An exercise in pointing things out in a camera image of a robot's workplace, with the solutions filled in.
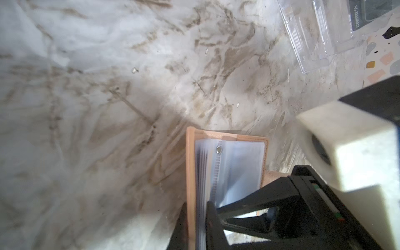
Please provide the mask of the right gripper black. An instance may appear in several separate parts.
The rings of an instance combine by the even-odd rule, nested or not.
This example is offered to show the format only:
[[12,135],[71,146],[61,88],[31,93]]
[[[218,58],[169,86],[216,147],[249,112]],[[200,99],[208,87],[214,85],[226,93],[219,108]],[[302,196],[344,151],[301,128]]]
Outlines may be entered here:
[[233,250],[379,250],[381,246],[311,166],[295,166],[249,196],[217,209],[225,230],[266,239]]

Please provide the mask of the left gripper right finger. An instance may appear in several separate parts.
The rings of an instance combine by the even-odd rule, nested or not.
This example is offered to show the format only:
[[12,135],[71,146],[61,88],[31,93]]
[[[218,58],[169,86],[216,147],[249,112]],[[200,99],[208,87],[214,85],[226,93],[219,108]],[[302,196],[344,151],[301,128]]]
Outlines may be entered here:
[[212,202],[207,202],[206,211],[206,249],[230,250],[217,210]]

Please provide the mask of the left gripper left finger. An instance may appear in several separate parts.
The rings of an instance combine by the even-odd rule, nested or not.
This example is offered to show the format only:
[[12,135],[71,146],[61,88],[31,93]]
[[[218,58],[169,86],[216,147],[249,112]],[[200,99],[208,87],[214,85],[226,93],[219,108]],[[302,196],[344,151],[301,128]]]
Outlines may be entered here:
[[166,250],[188,250],[187,211],[184,203]]

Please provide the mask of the pink leather card holder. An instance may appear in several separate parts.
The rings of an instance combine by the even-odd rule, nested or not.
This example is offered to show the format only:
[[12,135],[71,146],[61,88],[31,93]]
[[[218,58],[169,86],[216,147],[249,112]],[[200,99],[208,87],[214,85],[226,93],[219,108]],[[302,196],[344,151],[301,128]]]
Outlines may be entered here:
[[287,173],[265,169],[265,137],[186,130],[186,204],[188,247],[206,248],[206,205],[217,208],[234,203]]

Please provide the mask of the clear acrylic card tray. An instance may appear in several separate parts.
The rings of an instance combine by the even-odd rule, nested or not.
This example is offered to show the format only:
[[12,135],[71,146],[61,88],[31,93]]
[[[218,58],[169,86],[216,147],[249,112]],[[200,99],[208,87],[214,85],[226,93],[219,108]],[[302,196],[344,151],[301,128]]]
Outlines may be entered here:
[[329,66],[333,56],[359,47],[386,26],[396,9],[353,31],[348,1],[278,1],[302,73]]

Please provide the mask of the black card top left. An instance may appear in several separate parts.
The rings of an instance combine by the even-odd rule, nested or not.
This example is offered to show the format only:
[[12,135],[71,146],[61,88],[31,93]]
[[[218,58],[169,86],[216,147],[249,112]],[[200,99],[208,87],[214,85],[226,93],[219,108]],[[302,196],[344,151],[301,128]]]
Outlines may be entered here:
[[356,31],[389,13],[400,5],[400,0],[348,0],[352,30]]

